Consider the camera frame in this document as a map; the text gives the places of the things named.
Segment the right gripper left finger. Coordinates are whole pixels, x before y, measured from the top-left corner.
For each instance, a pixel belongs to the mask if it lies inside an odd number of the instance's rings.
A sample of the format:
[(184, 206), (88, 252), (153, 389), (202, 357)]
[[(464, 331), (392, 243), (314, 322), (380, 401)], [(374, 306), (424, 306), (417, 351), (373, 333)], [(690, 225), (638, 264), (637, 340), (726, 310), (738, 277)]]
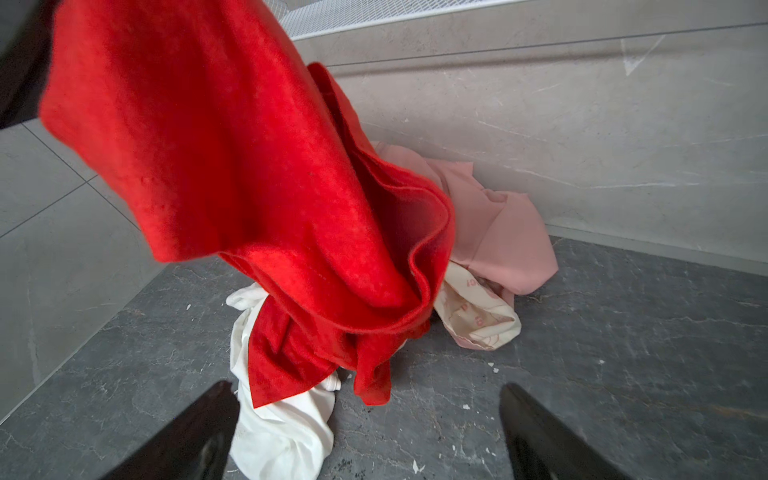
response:
[(213, 384), (102, 479), (221, 479), (239, 410), (232, 383)]

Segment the red cloth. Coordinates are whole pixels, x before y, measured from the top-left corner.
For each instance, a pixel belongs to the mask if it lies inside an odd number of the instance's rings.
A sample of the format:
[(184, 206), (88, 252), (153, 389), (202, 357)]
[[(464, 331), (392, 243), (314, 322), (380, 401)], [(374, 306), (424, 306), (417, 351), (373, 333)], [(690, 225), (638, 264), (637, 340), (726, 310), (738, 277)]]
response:
[(428, 331), (455, 238), (431, 180), (383, 161), (327, 69), (260, 1), (62, 1), (46, 129), (128, 205), (155, 258), (216, 255), (268, 295), (260, 407), (339, 368), (369, 406)]

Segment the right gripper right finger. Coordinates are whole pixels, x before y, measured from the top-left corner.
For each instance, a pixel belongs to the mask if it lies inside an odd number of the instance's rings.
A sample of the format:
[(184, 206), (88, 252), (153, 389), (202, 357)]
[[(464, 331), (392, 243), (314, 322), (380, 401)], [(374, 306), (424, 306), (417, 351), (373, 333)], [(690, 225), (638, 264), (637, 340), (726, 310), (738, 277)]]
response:
[(502, 387), (499, 416), (516, 479), (630, 478), (516, 383)]

